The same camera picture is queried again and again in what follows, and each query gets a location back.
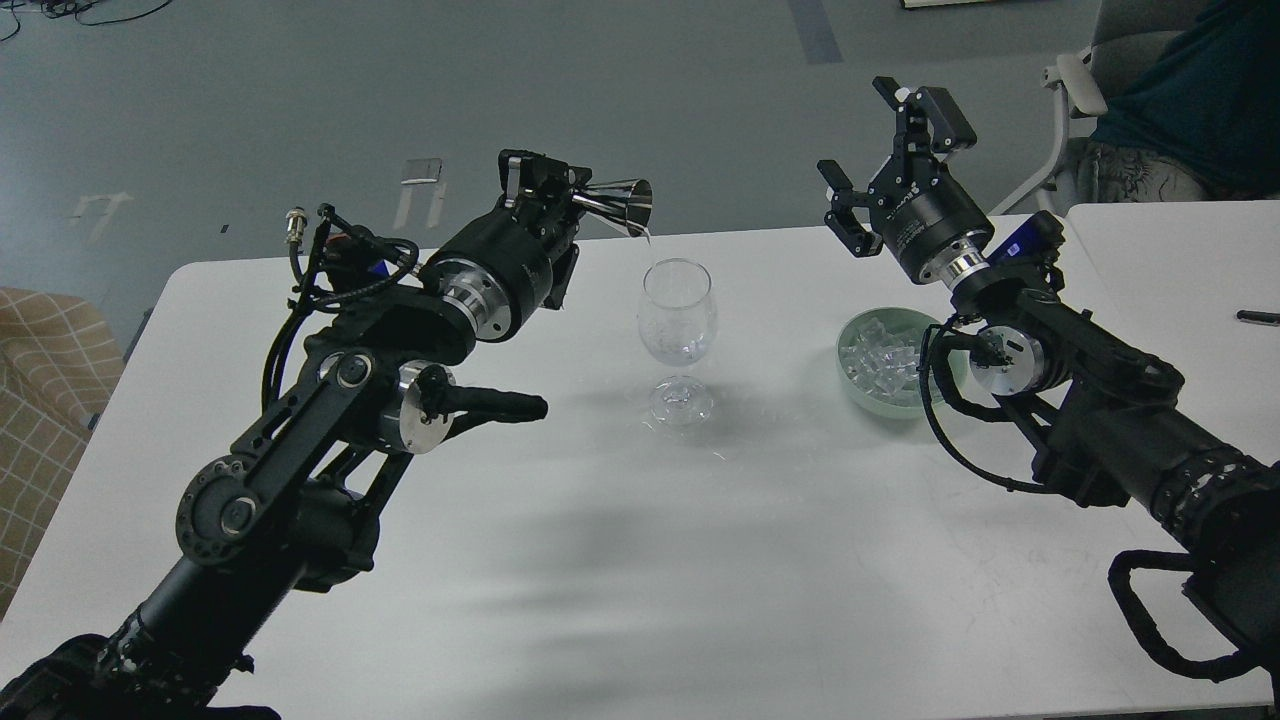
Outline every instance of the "person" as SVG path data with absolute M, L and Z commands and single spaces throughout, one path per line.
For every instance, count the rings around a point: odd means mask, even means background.
M 1280 199 L 1280 0 L 1212 0 L 1107 101 L 1084 202 Z

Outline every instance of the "pen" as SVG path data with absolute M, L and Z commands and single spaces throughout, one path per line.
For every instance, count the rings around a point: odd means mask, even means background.
M 1263 313 L 1261 310 L 1236 310 L 1235 319 L 1242 323 L 1256 325 L 1280 325 L 1280 313 Z

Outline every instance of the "white chair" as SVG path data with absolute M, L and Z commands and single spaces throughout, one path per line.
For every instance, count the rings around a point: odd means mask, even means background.
M 1042 210 L 1065 214 L 1080 199 L 1075 170 L 1088 136 L 1073 137 L 1071 119 L 1098 118 L 1107 99 L 1123 94 L 1149 69 L 1169 41 L 1196 24 L 1208 0 L 1103 0 L 1093 44 L 1044 68 L 1041 85 L 1053 91 L 1053 146 L 1048 160 L 992 215 L 1004 215 L 1030 195 Z

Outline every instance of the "glass base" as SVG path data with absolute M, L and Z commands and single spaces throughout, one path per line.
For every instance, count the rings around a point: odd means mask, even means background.
M 664 425 L 692 425 L 712 414 L 716 398 L 698 378 L 672 375 L 649 392 L 649 410 Z

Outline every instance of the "white table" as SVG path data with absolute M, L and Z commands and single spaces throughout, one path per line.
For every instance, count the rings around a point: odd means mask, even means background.
M 1280 200 L 1076 205 L 1068 215 L 1125 319 L 1125 342 L 1187 375 L 1179 409 L 1263 462 L 1280 457 Z
M 887 254 L 855 260 L 826 228 L 655 246 L 714 278 L 721 332 L 695 366 L 714 418 L 685 434 L 645 423 L 648 387 L 669 374 L 636 337 L 649 252 L 584 242 L 567 307 L 457 369 L 463 384 L 544 395 L 548 419 L 417 459 L 383 515 L 375 571 L 292 593 L 250 646 L 257 675 L 234 676 L 218 703 L 294 720 L 685 720 L 1268 700 L 1261 673 L 1185 680 L 1138 648 L 1106 568 L 1121 550 L 1175 546 L 1137 505 L 1005 493 L 923 423 L 877 420 L 842 395 L 842 324 L 877 305 L 945 316 L 941 286 L 911 286 Z M 1123 329 L 1075 243 L 1062 265 L 1066 300 Z M 177 559 L 178 495 L 256 418 L 289 284 L 276 260 L 170 281 L 0 624 L 0 676 L 114 630 Z M 1027 475 L 1011 428 L 945 423 L 973 457 Z M 1164 591 L 1147 598 L 1179 647 L 1229 650 L 1176 585 Z

